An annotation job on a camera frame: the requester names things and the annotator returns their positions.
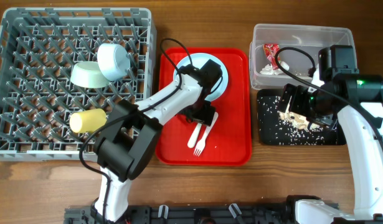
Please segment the white plastic spoon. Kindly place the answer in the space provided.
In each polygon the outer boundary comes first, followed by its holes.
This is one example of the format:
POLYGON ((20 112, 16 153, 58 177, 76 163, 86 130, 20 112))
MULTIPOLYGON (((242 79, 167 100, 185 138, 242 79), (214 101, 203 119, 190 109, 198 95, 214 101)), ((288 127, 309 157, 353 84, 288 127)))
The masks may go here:
POLYGON ((200 130, 201 130, 202 124, 197 123, 196 127, 194 128, 188 142, 187 142, 187 147, 188 148, 193 148, 196 145, 197 138, 199 136, 200 130))

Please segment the white plastic fork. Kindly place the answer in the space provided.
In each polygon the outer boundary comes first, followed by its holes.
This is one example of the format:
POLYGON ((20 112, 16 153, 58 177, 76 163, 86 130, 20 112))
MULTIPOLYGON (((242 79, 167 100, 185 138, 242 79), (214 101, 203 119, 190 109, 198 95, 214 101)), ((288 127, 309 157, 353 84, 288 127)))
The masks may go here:
POLYGON ((218 112, 215 112, 211 125, 206 127, 204 134, 202 135, 201 139, 196 144, 196 147, 194 149, 194 155, 195 156, 199 157, 202 154, 202 152, 206 146, 206 139, 207 139, 211 129, 214 127, 215 122, 217 121, 218 117, 219 117, 218 112))

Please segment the white napkin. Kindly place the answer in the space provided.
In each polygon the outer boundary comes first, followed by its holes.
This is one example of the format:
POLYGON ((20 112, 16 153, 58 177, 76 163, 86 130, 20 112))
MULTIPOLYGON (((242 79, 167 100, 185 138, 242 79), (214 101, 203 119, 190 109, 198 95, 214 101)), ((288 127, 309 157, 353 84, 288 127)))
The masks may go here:
MULTIPOLYGON (((289 65, 285 62, 281 62, 280 65, 285 69, 289 70, 289 65)), ((262 70, 260 71, 260 74, 262 75, 279 75, 282 74, 283 71, 281 69, 274 69, 272 64, 267 64, 262 70)))

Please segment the light blue plate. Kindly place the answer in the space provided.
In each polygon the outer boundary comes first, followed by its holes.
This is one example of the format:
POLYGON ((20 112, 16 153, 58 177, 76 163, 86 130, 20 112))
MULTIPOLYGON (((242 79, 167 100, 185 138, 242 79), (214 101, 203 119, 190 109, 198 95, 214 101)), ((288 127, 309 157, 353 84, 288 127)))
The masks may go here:
POLYGON ((175 66, 175 71, 177 75, 163 88, 170 104, 210 104, 227 87, 227 69, 219 59, 209 54, 187 54, 179 65, 175 66))

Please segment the red snack wrapper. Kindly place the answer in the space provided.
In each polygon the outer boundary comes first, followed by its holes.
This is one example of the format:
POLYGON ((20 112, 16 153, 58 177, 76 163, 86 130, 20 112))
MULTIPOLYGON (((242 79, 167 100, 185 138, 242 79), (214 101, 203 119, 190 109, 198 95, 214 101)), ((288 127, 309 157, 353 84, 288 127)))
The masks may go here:
POLYGON ((270 61, 272 65, 272 69, 278 69, 277 63, 275 61, 275 55, 277 51, 280 49, 278 44, 264 44, 263 51, 265 53, 266 58, 270 61))

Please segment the light blue bowl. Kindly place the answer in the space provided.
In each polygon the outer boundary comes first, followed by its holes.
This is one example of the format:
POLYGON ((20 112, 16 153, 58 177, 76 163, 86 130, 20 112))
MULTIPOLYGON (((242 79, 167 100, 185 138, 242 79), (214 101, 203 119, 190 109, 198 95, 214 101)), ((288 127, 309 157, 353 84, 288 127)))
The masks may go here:
POLYGON ((128 52, 119 44, 101 44, 97 51, 97 62, 103 76, 111 82, 127 76, 131 67, 128 52))

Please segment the yellow cup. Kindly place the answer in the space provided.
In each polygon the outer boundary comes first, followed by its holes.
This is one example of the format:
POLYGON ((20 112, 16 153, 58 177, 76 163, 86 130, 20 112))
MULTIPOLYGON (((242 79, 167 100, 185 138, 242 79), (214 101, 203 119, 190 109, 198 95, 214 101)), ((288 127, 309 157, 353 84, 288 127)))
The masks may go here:
POLYGON ((102 109, 73 113, 70 117, 70 129, 74 133, 94 132, 106 123, 106 113, 102 109))

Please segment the green bowl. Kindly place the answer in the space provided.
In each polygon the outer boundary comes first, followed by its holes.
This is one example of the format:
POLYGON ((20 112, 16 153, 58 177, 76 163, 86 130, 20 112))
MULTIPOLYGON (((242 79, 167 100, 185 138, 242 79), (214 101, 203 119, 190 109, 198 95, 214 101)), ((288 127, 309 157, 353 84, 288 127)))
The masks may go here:
POLYGON ((110 81, 102 74, 97 62, 78 62, 73 66, 70 81, 83 88, 103 88, 110 81))

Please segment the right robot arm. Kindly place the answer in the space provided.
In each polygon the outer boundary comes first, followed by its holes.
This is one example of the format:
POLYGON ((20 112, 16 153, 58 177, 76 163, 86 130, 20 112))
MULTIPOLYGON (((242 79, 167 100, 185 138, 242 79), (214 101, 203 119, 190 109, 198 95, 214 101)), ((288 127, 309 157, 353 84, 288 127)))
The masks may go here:
POLYGON ((361 75, 350 45, 321 49, 308 70, 322 85, 305 81, 284 86, 278 109, 332 128, 339 123, 348 146, 354 181, 352 215, 314 197, 289 199, 295 223, 383 223, 383 78, 361 75))

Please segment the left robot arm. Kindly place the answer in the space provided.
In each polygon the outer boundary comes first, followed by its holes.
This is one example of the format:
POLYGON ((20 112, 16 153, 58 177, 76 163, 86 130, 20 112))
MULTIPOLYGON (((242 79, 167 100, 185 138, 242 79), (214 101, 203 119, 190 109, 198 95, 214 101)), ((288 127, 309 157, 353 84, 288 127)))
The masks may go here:
POLYGON ((100 223, 115 223, 128 208, 127 197, 132 181, 148 165, 163 126, 178 114, 190 122, 210 126, 215 108, 206 98, 222 80, 222 67, 208 60, 201 68, 181 66, 177 77, 148 99, 134 104, 122 100, 108 121, 93 135, 97 140, 97 170, 102 189, 93 211, 100 223))

